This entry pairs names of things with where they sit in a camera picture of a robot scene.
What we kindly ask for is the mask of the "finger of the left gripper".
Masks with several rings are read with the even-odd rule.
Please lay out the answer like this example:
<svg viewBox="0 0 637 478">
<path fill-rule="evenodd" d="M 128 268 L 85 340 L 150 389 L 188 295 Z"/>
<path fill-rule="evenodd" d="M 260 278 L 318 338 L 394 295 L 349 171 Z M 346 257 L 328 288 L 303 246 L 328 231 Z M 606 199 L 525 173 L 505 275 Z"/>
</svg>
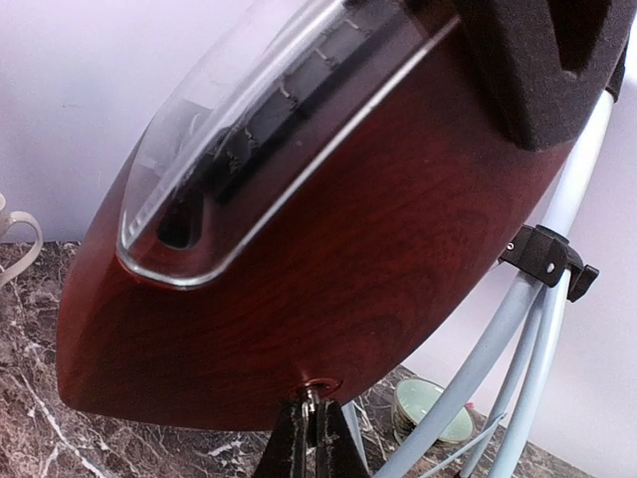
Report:
<svg viewBox="0 0 637 478">
<path fill-rule="evenodd" d="M 617 99 L 633 1 L 463 1 L 460 20 L 514 142 L 575 140 L 599 97 Z"/>
</svg>

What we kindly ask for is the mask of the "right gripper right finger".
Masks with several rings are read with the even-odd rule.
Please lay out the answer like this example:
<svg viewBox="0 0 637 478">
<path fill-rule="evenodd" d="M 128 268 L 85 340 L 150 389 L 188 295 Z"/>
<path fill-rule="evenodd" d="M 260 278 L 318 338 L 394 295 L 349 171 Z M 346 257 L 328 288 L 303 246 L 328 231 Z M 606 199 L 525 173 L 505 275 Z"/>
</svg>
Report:
<svg viewBox="0 0 637 478">
<path fill-rule="evenodd" d="M 368 478 L 368 473 L 341 406 L 335 400 L 318 404 L 316 412 L 316 476 Z"/>
</svg>

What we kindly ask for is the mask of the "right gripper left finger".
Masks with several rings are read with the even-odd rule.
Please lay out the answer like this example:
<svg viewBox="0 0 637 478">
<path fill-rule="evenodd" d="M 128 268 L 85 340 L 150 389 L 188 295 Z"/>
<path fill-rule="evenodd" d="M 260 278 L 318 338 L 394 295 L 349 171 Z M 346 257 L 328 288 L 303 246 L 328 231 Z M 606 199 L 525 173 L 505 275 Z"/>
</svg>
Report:
<svg viewBox="0 0 637 478">
<path fill-rule="evenodd" d="M 308 411 L 305 401 L 286 402 L 278 415 L 254 478 L 304 478 L 307 473 Z"/>
</svg>

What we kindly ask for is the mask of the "brown wooden metronome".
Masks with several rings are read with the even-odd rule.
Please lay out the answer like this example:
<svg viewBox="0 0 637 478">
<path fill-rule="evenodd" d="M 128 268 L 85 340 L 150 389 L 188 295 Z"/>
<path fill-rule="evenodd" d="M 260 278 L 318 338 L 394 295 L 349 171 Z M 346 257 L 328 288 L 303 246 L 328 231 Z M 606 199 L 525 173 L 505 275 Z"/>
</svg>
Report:
<svg viewBox="0 0 637 478">
<path fill-rule="evenodd" d="M 358 61 L 303 107 L 273 99 L 227 156 L 153 219 L 152 279 L 116 243 L 127 162 L 82 243 L 57 331 L 62 401 L 167 426 L 266 430 L 304 388 L 347 402 L 471 292 L 567 149 L 505 137 L 448 1 L 396 5 L 426 48 L 391 84 Z"/>
</svg>

